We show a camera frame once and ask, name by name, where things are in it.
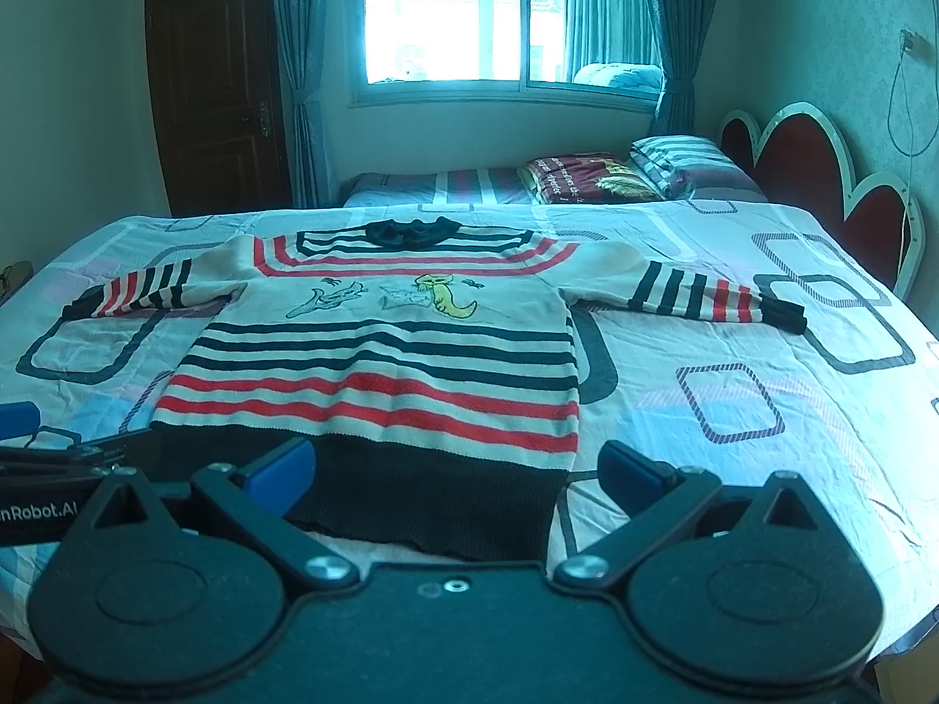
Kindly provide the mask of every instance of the window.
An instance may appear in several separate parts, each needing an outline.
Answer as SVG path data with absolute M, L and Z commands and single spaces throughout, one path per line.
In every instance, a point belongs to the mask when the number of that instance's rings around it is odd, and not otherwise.
M 646 0 L 355 0 L 358 100 L 505 97 L 623 105 L 661 85 Z

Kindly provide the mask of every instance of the hanging cord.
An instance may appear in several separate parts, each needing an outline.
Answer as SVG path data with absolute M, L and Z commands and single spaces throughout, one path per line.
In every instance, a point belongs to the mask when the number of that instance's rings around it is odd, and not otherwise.
M 920 157 L 922 154 L 925 154 L 931 145 L 935 142 L 936 136 L 939 135 L 939 4 L 936 0 L 933 1 L 933 50 L 936 51 L 933 54 L 933 84 L 935 88 L 936 95 L 936 125 L 933 127 L 933 133 L 928 138 L 926 144 L 916 150 L 916 132 L 914 132 L 913 126 L 913 114 L 910 110 L 910 96 L 907 91 L 906 85 L 906 73 L 903 71 L 903 58 L 906 56 L 905 45 L 900 45 L 900 58 L 897 60 L 897 70 L 893 74 L 893 84 L 890 86 L 890 104 L 887 107 L 886 112 L 886 131 L 890 135 L 890 142 L 893 143 L 893 147 L 900 152 L 901 155 L 905 155 L 910 159 L 910 165 L 907 171 L 906 178 L 906 198 L 903 199 L 903 219 L 900 220 L 900 256 L 897 258 L 897 282 L 900 282 L 900 270 L 903 269 L 903 251 L 906 249 L 906 225 L 909 219 L 910 213 L 910 199 L 913 197 L 913 161 L 915 158 Z M 903 147 L 900 146 L 900 143 L 897 143 L 897 138 L 893 133 L 893 127 L 890 124 L 890 120 L 893 118 L 893 99 L 897 93 L 897 80 L 901 79 L 903 81 L 903 104 L 906 109 L 906 120 L 910 126 L 910 149 L 905 151 Z

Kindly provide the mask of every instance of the door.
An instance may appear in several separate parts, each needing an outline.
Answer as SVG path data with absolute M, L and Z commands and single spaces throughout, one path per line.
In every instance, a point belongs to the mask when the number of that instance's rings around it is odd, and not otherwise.
M 288 207 L 271 0 L 148 0 L 147 22 L 173 215 Z

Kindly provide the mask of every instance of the white wall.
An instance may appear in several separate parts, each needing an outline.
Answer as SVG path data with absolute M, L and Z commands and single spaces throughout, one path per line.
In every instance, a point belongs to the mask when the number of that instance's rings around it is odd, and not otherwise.
M 144 0 L 0 0 L 0 268 L 168 211 Z
M 905 180 L 908 160 L 887 136 L 886 116 L 900 48 L 900 29 L 933 43 L 931 0 L 740 0 L 743 72 L 736 105 L 764 124 L 781 107 L 806 100 L 839 126 L 858 179 L 894 171 Z M 917 141 L 936 122 L 934 57 L 907 63 Z M 894 128 L 909 145 L 899 89 Z M 923 205 L 926 255 L 909 299 L 921 320 L 939 333 L 939 143 L 914 163 L 913 192 Z
M 601 149 L 625 155 L 630 143 L 647 133 L 648 113 L 594 107 L 494 101 L 349 107 L 345 1 L 327 0 L 322 86 L 340 182 L 363 171 L 518 166 L 539 155 Z M 698 74 L 698 108 L 708 134 L 729 110 L 724 86 L 737 63 L 736 1 L 718 1 Z

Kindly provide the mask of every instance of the door handle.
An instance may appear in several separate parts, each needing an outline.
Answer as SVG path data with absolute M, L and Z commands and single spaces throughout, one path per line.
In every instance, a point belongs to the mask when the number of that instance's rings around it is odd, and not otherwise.
M 247 124 L 248 121 L 252 121 L 254 118 L 252 116 L 242 116 L 241 121 Z M 271 136 L 271 107 L 268 106 L 266 100 L 262 100 L 257 104 L 257 121 L 258 124 L 261 124 L 261 135 L 269 138 Z

